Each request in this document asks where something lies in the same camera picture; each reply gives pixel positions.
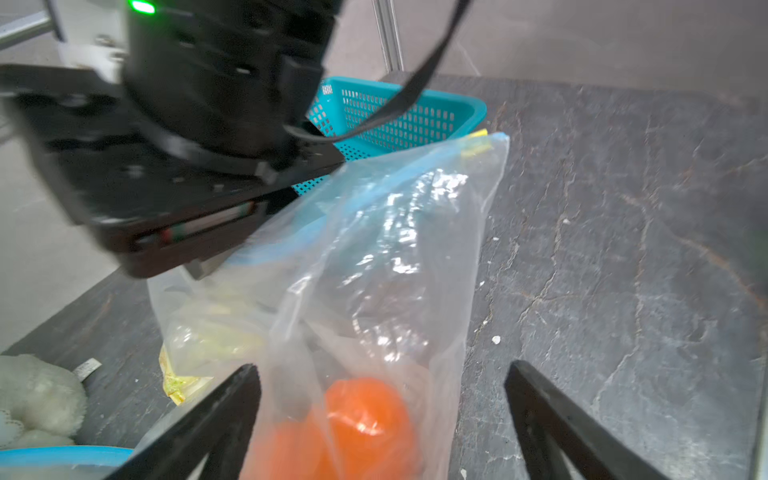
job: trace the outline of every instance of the gray marble table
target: gray marble table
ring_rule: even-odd
[[[517,358],[671,478],[746,478],[766,339],[764,106],[485,78],[432,88],[481,98],[482,127],[511,138],[449,478],[527,478],[502,389]]]

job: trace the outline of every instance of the black cable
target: black cable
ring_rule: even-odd
[[[422,63],[416,72],[411,76],[406,83],[406,86],[397,93],[391,100],[384,104],[379,110],[373,112],[370,117],[365,119],[357,127],[351,131],[346,132],[343,135],[337,137],[323,137],[320,135],[313,135],[303,130],[300,127],[294,127],[293,125],[284,125],[286,131],[293,137],[300,140],[313,142],[316,144],[332,144],[337,141],[346,140],[348,138],[360,135],[363,132],[371,130],[372,128],[380,127],[390,121],[396,120],[400,115],[406,113],[409,108],[419,99],[432,79],[432,75],[437,70],[440,60],[442,59],[445,49],[448,47],[453,34],[455,33],[458,24],[461,22],[464,14],[469,7],[472,0],[458,0],[453,10],[453,16],[449,23],[448,29],[442,37],[440,43],[437,44],[435,50],[432,51],[430,56]]]

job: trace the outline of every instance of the orange object in bag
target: orange object in bag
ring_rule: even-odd
[[[371,379],[340,380],[304,422],[281,422],[251,442],[241,480],[409,480],[421,455],[406,404]],[[331,439],[324,432],[329,428]]]

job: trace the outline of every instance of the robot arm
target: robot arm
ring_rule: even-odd
[[[333,142],[415,103],[469,4],[390,102],[325,138],[305,113],[342,0],[127,1],[121,83],[4,65],[0,91],[68,216],[136,277],[237,246],[296,198],[291,185],[339,167]]]

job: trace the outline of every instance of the yellow tape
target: yellow tape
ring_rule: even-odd
[[[483,128],[482,130],[474,131],[467,135],[465,138],[476,138],[476,137],[487,137],[488,136],[488,130]],[[462,158],[467,157],[474,157],[477,154],[480,154],[489,148],[491,148],[491,145],[488,144],[488,142],[472,142],[473,145],[470,147],[465,148],[462,150]]]

